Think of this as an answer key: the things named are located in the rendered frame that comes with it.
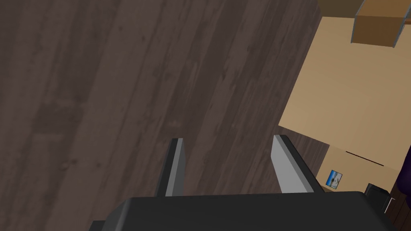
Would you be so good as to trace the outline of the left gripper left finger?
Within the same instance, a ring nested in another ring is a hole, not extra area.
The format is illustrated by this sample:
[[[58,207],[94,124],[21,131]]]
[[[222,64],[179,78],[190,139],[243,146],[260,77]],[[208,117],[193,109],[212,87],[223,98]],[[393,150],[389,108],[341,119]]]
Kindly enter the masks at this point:
[[[185,160],[183,138],[171,139],[158,180],[156,197],[183,196]]]

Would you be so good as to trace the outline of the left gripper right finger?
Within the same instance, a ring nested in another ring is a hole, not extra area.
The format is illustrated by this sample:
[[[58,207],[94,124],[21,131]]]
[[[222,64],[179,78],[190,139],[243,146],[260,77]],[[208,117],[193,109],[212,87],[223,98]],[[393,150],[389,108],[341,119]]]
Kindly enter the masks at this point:
[[[325,192],[286,135],[273,136],[271,161],[281,193]]]

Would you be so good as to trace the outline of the blue framed picture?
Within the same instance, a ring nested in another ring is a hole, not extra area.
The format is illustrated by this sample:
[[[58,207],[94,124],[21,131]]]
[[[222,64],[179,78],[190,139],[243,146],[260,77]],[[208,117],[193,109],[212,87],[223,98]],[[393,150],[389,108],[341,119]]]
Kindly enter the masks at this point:
[[[331,172],[329,174],[329,177],[326,180],[326,186],[328,186],[332,189],[337,189],[337,187],[338,187],[338,185],[341,181],[341,178],[342,178],[341,173],[339,173],[337,171],[334,171],[334,170],[331,170]]]

